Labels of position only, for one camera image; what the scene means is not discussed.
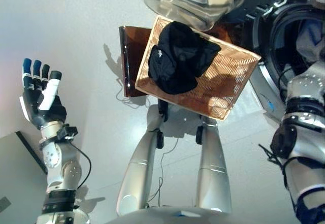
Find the wicker basket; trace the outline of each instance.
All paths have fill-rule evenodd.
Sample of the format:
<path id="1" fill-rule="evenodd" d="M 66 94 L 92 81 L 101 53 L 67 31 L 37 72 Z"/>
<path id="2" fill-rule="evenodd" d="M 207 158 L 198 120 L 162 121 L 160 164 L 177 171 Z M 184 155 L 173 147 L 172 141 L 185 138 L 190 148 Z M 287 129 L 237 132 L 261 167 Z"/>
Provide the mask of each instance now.
<path id="1" fill-rule="evenodd" d="M 197 78 L 195 89 L 177 95 L 165 93 L 149 78 L 148 60 L 151 48 L 158 44 L 161 31 L 170 22 L 172 20 L 157 16 L 139 68 L 136 89 L 201 115 L 225 120 L 261 57 L 193 29 L 202 38 L 218 44 L 221 51 L 207 71 Z"/>

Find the white floor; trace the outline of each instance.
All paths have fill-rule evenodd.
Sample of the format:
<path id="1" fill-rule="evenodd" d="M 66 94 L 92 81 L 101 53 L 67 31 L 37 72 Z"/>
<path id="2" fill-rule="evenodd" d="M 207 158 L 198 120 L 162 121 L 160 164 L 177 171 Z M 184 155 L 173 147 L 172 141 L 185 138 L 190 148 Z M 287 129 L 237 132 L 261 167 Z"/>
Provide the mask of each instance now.
<path id="1" fill-rule="evenodd" d="M 67 122 L 78 127 L 75 143 L 92 159 L 87 188 L 79 193 L 93 224 L 116 217 L 115 203 L 128 160 L 154 113 L 156 99 L 123 100 L 118 27 L 151 27 L 155 14 L 142 0 L 0 0 L 0 133 L 21 129 L 37 135 L 22 116 L 21 63 L 25 57 L 47 62 L 63 72 L 59 94 Z M 163 161 L 163 205 L 192 206 L 200 160 L 195 143 L 197 115 L 171 108 L 164 125 L 165 148 L 156 152 L 152 192 L 159 161 L 176 138 L 176 149 Z M 259 143 L 268 146 L 276 125 L 267 121 L 248 84 L 229 118 L 219 124 L 232 188 L 234 214 L 258 223 L 298 223 L 277 166 L 267 162 Z M 83 172 L 87 162 L 81 158 Z"/>

